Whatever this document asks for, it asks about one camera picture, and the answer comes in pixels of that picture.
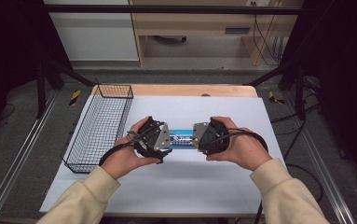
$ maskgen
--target metal rail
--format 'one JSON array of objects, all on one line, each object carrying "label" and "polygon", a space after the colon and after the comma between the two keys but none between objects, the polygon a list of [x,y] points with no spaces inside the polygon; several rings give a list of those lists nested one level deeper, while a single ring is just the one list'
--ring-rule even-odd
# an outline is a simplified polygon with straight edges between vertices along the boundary
[{"label": "metal rail", "polygon": [[[291,92],[283,91],[283,98],[286,100],[289,108],[293,113],[295,113],[294,106],[294,96]],[[300,126],[300,120],[295,116],[295,121],[298,126]],[[329,172],[329,169],[326,166],[322,156],[320,155],[318,148],[316,147],[314,141],[311,138],[309,130],[306,126],[303,128],[303,141],[308,150],[309,157],[314,165],[315,171],[318,174],[321,182],[323,183],[323,188],[327,194],[330,204],[335,210],[336,216],[340,223],[344,224],[353,224],[355,220],[350,212],[350,209],[347,207],[346,202],[344,201],[343,196],[340,193],[340,190],[337,187],[337,184]]]},{"label": "metal rail", "polygon": [[8,194],[12,190],[13,185],[15,184],[16,179],[18,178],[21,172],[21,168],[23,167],[24,163],[27,160],[27,157],[32,151],[34,143],[38,138],[38,135],[40,134],[42,128],[44,127],[45,121],[47,120],[50,111],[54,106],[58,93],[59,93],[58,91],[52,91],[51,95],[48,98],[48,107],[45,110],[45,113],[40,119],[37,119],[35,121],[32,130],[27,135],[27,138],[24,141],[23,145],[21,146],[18,155],[16,156],[15,160],[12,162],[9,170],[7,171],[6,176],[4,177],[4,180],[0,184],[0,210],[5,200],[7,199]]}]

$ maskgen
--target wooden table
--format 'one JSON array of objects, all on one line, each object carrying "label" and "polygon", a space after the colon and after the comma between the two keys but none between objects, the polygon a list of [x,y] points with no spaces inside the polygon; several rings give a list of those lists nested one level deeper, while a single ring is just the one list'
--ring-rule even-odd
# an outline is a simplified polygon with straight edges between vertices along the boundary
[{"label": "wooden table", "polygon": [[[250,0],[130,0],[130,5],[146,6],[224,6],[249,7]],[[253,1],[259,7],[301,7],[303,0]],[[147,37],[150,35],[230,35],[242,36],[242,41],[253,65],[258,65],[262,53],[272,36],[289,37],[295,25],[296,15],[258,15],[258,29],[254,27],[254,15],[213,14],[131,14],[140,64],[144,64]]]}]

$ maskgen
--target black strap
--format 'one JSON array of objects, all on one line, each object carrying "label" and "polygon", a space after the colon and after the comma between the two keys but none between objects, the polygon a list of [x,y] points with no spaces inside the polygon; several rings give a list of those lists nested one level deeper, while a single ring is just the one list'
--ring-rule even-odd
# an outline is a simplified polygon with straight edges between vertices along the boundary
[{"label": "black strap", "polygon": [[131,142],[128,142],[128,143],[125,143],[125,144],[119,144],[119,145],[114,146],[111,149],[109,149],[107,152],[105,152],[105,154],[100,159],[99,166],[103,165],[103,163],[106,161],[106,159],[108,159],[108,157],[111,156],[114,152],[119,151],[123,147],[127,147],[130,144],[131,144]]}]

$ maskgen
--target floor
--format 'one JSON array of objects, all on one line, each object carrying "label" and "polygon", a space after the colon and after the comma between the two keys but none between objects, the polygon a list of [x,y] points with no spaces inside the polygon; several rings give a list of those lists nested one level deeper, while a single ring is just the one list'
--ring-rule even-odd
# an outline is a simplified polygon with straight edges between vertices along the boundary
[{"label": "floor", "polygon": [[[135,63],[105,63],[100,69],[94,70],[95,65],[89,63],[73,63],[76,71],[99,82],[109,83],[185,83],[185,84],[235,84],[248,83],[261,77],[275,66],[264,63],[258,67],[251,66],[248,54],[239,38],[189,36],[186,43],[171,39],[152,38],[146,52],[143,67]],[[89,95],[87,88],[69,77],[63,77],[66,85],[59,91],[48,121],[39,134],[32,152],[26,158],[21,174],[13,185],[7,200],[0,211],[0,223],[35,223],[42,214],[38,209],[45,198],[57,167],[61,162],[61,153],[74,129],[76,119]],[[256,88],[259,97],[264,99],[270,119],[292,114],[287,104],[281,105],[270,101],[268,94],[274,92],[275,98],[284,99],[285,94],[277,88],[279,77],[274,77]],[[75,90],[82,90],[75,106],[69,106]],[[0,120],[0,183],[4,179],[10,164],[15,160],[21,145],[32,129],[36,116],[36,88],[34,82],[29,82],[15,90],[7,97],[6,109]],[[317,99],[309,97],[306,106],[316,105]],[[294,119],[273,123],[273,129],[280,144],[282,153],[286,152],[295,138],[298,128]],[[311,133],[313,141],[327,161],[333,178],[357,223],[357,165],[354,161],[340,158],[337,143],[330,128],[323,119],[322,109],[317,107],[307,114],[305,128]],[[300,164],[313,174],[314,166],[309,159],[306,145],[302,136],[295,141],[287,162]],[[316,181],[295,167],[288,168],[292,176],[301,179],[313,193],[320,196],[320,188]],[[320,200],[326,218],[331,223],[338,223],[328,195]],[[116,218],[114,223],[216,223],[215,218]],[[241,223],[253,222],[250,218]]]}]

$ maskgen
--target hand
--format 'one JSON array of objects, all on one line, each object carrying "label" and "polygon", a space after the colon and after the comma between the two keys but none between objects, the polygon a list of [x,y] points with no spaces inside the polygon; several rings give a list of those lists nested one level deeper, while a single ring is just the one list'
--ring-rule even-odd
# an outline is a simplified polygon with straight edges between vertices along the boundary
[{"label": "hand", "polygon": [[[137,133],[147,120],[148,117],[138,121],[131,126],[130,130]],[[114,146],[128,142],[129,140],[126,137],[123,137],[117,140]],[[103,163],[102,168],[114,179],[118,179],[138,167],[158,162],[160,162],[160,160],[156,158],[139,158],[134,152],[134,147],[128,146],[123,147],[109,156]]]},{"label": "hand", "polygon": [[[228,129],[237,129],[237,125],[226,117],[213,117],[213,119],[225,124]],[[241,128],[244,131],[250,132],[249,129]],[[254,171],[261,164],[271,160],[268,152],[263,148],[259,141],[255,138],[246,135],[234,135],[230,137],[230,144],[226,151],[215,153],[207,157],[207,161],[231,161],[238,164],[240,167]]]}]

